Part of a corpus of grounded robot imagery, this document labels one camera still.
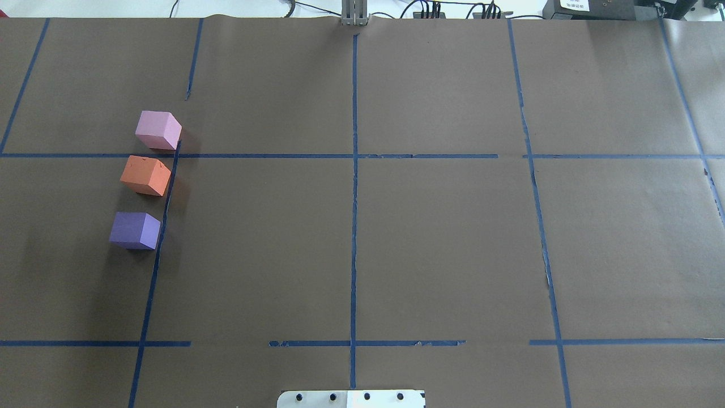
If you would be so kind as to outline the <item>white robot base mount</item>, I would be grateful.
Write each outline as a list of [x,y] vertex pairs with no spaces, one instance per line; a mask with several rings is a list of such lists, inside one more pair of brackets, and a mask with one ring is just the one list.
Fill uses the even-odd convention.
[[426,407],[423,390],[289,390],[277,407]]

